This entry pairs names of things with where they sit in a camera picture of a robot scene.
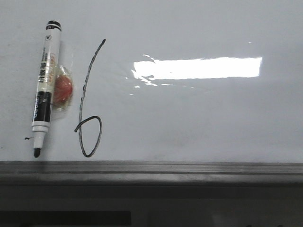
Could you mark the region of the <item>red magnet taped to marker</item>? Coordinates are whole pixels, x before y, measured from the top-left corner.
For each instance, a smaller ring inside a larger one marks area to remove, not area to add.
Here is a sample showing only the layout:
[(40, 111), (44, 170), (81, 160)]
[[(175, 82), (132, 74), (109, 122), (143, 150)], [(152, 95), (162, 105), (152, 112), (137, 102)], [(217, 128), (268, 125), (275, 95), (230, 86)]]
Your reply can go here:
[(60, 66), (56, 73), (56, 80), (53, 93), (53, 109), (59, 112), (66, 112), (73, 96), (73, 80), (71, 72)]

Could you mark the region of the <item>black and white whiteboard marker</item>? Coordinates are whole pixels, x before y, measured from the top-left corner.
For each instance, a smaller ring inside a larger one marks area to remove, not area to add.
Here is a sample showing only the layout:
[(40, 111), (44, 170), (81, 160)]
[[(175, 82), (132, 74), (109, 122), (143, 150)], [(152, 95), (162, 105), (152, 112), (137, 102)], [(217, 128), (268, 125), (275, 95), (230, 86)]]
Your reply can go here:
[(61, 33), (62, 28), (59, 22), (55, 20), (47, 22), (32, 120), (35, 158), (40, 156), (41, 149), (44, 145), (45, 135), (50, 128), (55, 79), (61, 45)]

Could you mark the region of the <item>white glossy whiteboard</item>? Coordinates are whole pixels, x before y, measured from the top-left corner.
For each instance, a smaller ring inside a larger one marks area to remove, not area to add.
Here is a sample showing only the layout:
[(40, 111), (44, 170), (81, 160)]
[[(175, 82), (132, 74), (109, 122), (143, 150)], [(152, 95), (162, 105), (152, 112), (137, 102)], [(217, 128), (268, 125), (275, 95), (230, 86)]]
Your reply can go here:
[(0, 158), (33, 161), (45, 25), (74, 83), (41, 161), (302, 162), (300, 0), (3, 0)]

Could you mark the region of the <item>grey aluminium whiteboard tray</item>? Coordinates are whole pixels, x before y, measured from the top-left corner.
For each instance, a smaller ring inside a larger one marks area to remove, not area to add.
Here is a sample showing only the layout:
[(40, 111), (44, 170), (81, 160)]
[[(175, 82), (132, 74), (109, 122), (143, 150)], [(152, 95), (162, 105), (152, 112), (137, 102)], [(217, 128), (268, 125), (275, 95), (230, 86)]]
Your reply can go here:
[(284, 186), (303, 184), (301, 163), (2, 161), (2, 185)]

